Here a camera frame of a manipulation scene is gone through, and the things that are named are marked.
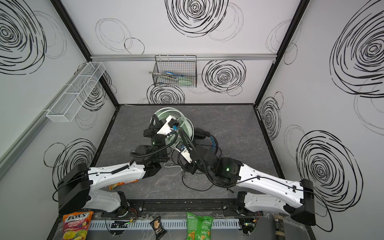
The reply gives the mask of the green blue items in basket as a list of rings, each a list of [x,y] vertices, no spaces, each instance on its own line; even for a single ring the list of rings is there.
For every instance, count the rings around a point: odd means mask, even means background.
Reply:
[[[155,83],[159,84],[177,84],[182,87],[191,87],[196,81],[193,77],[178,75],[169,71],[165,71],[163,73],[149,72],[149,74],[155,79]]]

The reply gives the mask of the Fox's fruits candy bag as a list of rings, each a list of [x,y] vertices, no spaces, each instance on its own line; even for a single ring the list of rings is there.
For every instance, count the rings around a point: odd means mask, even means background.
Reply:
[[[94,212],[74,212],[63,216],[62,240],[85,240]]]

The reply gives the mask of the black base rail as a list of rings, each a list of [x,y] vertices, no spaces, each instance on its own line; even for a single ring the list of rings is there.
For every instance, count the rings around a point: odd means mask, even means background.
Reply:
[[[268,195],[239,192],[235,199],[162,199],[126,200],[117,195],[98,202],[95,197],[74,197],[58,200],[59,214],[66,215],[80,210],[106,212],[112,217],[142,216],[149,212],[218,212],[225,216],[250,216],[253,212],[276,212],[284,215],[301,213],[305,209],[304,200],[299,207],[293,207],[280,199]]]

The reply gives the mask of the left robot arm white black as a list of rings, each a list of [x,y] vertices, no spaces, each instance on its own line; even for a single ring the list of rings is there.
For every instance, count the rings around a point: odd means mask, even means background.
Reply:
[[[178,138],[179,121],[170,115],[160,127],[161,121],[153,116],[156,124],[145,132],[151,133],[152,145],[140,145],[131,153],[132,160],[126,164],[107,167],[88,167],[79,164],[58,183],[58,207],[60,215],[82,209],[101,210],[107,213],[125,214],[129,203],[123,192],[104,191],[104,187],[126,183],[156,175],[166,161],[167,148]]]

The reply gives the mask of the orange snack bag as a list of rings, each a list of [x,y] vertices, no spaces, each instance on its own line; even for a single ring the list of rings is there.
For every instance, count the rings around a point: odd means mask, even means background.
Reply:
[[[126,184],[135,183],[135,182],[138,182],[138,180],[129,180],[127,182],[115,183],[115,184],[109,185],[109,190],[112,191],[113,189],[115,189],[118,186],[123,186],[123,185],[126,185]]]

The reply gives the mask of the white mesh wall shelf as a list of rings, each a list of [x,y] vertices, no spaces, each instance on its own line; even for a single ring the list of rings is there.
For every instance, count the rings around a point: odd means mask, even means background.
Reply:
[[[106,71],[102,62],[82,64],[46,113],[54,123],[72,122]]]

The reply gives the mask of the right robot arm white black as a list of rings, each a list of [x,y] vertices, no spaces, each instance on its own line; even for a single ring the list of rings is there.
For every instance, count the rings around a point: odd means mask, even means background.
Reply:
[[[175,149],[185,159],[179,164],[191,174],[199,170],[216,187],[235,186],[261,192],[260,197],[250,193],[238,198],[240,208],[250,212],[280,212],[301,224],[315,226],[314,184],[308,179],[299,182],[277,178],[257,171],[232,158],[218,158],[214,152],[200,146],[178,143]]]

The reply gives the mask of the green chips bag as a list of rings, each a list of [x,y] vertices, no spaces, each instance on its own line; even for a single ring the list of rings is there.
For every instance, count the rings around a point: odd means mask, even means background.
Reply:
[[[214,218],[187,213],[187,240],[210,240]]]

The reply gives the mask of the small dark snack packet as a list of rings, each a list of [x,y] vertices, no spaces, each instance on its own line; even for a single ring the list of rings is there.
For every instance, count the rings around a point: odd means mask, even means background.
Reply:
[[[154,220],[152,220],[150,222],[150,225],[155,233],[156,240],[160,240],[167,233],[167,231],[163,227],[161,216],[158,216]]]

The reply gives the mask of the aluminium wall rail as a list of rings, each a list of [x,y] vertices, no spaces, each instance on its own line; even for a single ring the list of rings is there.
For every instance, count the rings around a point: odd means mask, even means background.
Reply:
[[[137,62],[137,61],[215,61],[215,60],[242,60],[242,61],[274,61],[276,54],[142,54],[142,55],[92,55],[91,60],[96,62]]]

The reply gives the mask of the black headphones with cable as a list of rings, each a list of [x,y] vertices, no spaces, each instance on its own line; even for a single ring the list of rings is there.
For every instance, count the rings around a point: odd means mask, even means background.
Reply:
[[[223,151],[220,148],[218,140],[216,139],[216,137],[213,136],[211,133],[203,130],[203,129],[200,129],[200,128],[195,129],[195,136],[192,140],[192,143],[196,147],[200,146],[200,147],[209,148],[209,151],[211,153],[213,153],[215,155],[215,157],[217,157],[217,158],[220,158],[222,156]],[[189,166],[189,167],[188,167],[189,163],[185,163],[184,165],[181,164],[182,163],[182,160],[181,160],[182,154],[181,153],[178,153],[177,159],[175,160],[174,159],[174,152],[175,152],[175,150],[172,150],[172,153],[171,153],[172,165],[167,166],[165,164],[165,167],[167,167],[167,168],[168,167],[169,168],[171,168],[171,167],[180,168],[181,173],[182,173],[182,183],[186,188],[188,188],[189,190],[192,190],[192,191],[202,193],[202,192],[209,191],[214,186],[214,184],[211,184],[207,189],[204,189],[204,190],[199,190],[199,189],[192,188],[192,187],[188,186],[185,183],[186,173],[190,173],[191,175],[192,174],[202,175],[205,173],[203,172],[203,170],[201,170],[201,167],[199,166],[199,164],[191,163],[191,166]]]

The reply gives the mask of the mint green headphones with cable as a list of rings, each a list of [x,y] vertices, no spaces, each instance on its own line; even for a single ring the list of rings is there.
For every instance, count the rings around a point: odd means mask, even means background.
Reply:
[[[162,148],[172,149],[180,155],[178,165],[183,171],[196,171],[192,159],[195,129],[191,120],[178,109],[165,107],[152,115],[149,128],[160,138]]]

